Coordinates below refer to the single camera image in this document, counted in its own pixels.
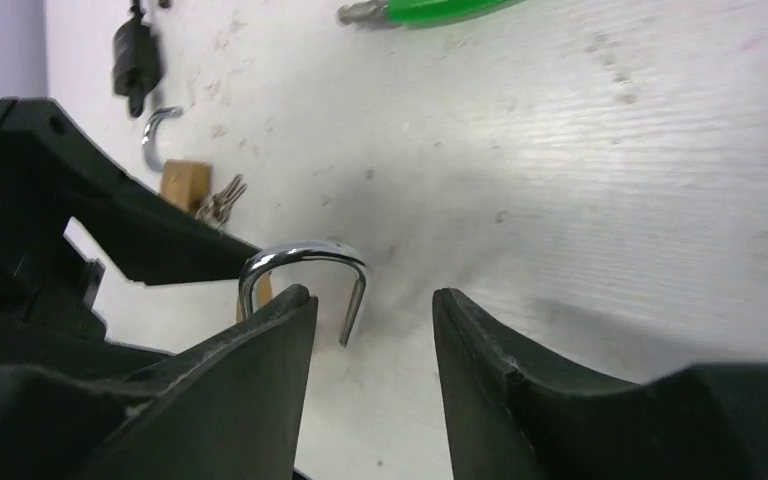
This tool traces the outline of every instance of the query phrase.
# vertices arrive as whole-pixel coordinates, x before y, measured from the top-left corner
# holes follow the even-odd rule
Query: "scratch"
[[[19,275],[19,269],[22,268],[22,264],[25,263],[26,258],[28,258],[27,255],[22,255],[22,259],[19,260],[19,265],[16,265],[16,271],[13,272],[13,278],[16,278],[16,276]]]
[[[747,40],[746,42],[744,42],[743,45],[740,46],[740,49],[743,50],[744,52],[747,50],[752,50],[758,45],[760,45],[766,39],[767,37],[764,35],[756,35],[750,38],[749,40]]]

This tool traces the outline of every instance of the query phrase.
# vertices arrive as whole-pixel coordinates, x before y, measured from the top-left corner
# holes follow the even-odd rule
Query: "white painted wooden surface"
[[[167,156],[249,190],[231,233],[338,238],[373,271],[347,349],[323,299],[298,466],[449,478],[431,293],[456,286],[593,368],[645,380],[768,359],[768,1],[528,0],[436,28],[340,28],[342,0],[175,0],[157,24]],[[50,92],[156,188],[110,83],[127,3],[48,0]],[[94,247],[79,229],[72,235]],[[179,351],[233,321],[232,283],[145,289],[108,271],[115,340]]]

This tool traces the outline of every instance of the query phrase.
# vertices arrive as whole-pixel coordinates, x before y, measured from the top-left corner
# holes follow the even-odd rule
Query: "metal hook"
[[[165,160],[161,160],[157,156],[157,147],[155,147],[155,136],[157,134],[157,127],[160,122],[167,118],[178,118],[184,114],[182,107],[170,107],[170,108],[158,108],[154,113],[148,117],[146,127],[143,130],[143,160],[151,170],[161,173],[163,172],[163,164]]]
[[[354,269],[357,275],[355,286],[352,289],[352,297],[349,300],[349,308],[346,311],[346,320],[343,324],[343,330],[340,332],[340,345],[345,347],[349,343],[352,327],[354,327],[362,310],[363,294],[366,291],[369,272],[358,252],[339,242],[305,240],[285,243],[267,248],[250,258],[240,274],[239,300],[242,306],[243,320],[251,316],[257,308],[262,307],[262,305],[255,305],[256,298],[258,298],[255,286],[258,285],[260,277],[283,265],[316,260],[348,265]]]

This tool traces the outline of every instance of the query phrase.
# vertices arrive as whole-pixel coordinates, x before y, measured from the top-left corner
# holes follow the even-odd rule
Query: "green object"
[[[394,23],[432,23],[455,20],[510,0],[390,0],[387,18]]]

